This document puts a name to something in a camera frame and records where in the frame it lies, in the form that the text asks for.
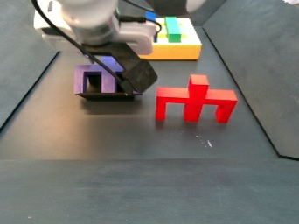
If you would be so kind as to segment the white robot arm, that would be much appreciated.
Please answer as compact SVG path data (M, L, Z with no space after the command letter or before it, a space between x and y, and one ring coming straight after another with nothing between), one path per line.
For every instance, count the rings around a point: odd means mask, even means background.
M82 51L82 45L127 43L136 54L152 53L155 26L144 18L124 17L119 2L131 0L31 0L34 28L58 51Z

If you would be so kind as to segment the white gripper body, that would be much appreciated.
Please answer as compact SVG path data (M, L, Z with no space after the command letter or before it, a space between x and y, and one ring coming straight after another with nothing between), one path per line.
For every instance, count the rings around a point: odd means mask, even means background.
M79 43L102 46L127 43L138 55L154 50L156 26L143 20L123 22L118 1L39 1L42 12L58 28Z

